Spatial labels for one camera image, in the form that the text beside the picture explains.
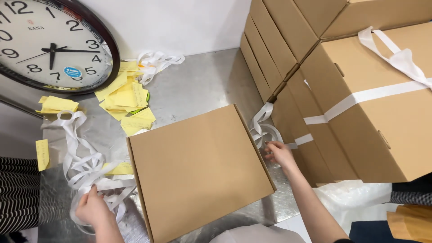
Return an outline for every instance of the metal countertop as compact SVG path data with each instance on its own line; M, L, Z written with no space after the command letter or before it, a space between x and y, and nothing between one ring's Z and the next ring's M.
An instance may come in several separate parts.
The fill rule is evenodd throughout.
M234 103L245 120L250 121L263 106L239 48L188 56L184 63L171 65L157 74L146 89L150 91L149 106L157 119L152 129ZM80 103L87 115L87 121L79 128L78 135L102 153L107 162L128 160L126 134L120 122L99 107L93 93L73 96L72 99ZM75 192L67 186L63 168L58 166L66 153L64 130L45 129L43 138L49 141L52 167L41 174L38 242L95 242L93 235L82 233L69 217ZM269 162L266 165L277 187L275 194L172 242L206 243L225 230L257 223L270 226L299 214L291 187L281 168ZM137 190L125 203L127 212L119 224L125 242L149 242Z

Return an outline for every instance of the stacked boxes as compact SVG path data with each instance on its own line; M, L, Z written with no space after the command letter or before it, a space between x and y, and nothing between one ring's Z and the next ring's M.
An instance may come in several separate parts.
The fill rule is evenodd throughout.
M270 28L258 29L270 25L268 18L267 24L262 24L264 15L255 10L264 12L264 8L279 30L277 36L300 66L294 65L285 77L276 65L276 54L286 53L286 48L277 53L273 50L276 45L265 41L270 39L265 37ZM430 78L430 10L432 1L428 0L252 0L248 22L258 29L280 75L277 80L286 82L276 92L267 93L277 97L272 119L285 143L294 138L299 163L304 165L310 184L348 179L407 182L432 172L432 155L428 153L432 110L427 107L432 102L431 90L420 87L407 92L412 89L409 82L413 77L363 46L356 36L369 26L387 29L383 33L401 50L410 49L413 62ZM384 57L398 52L376 34L372 36ZM262 70L259 55L249 48L252 55L255 67L248 62L251 72L253 68ZM399 86L401 91L394 95L363 97L377 88L380 92ZM335 113L346 103L350 105Z

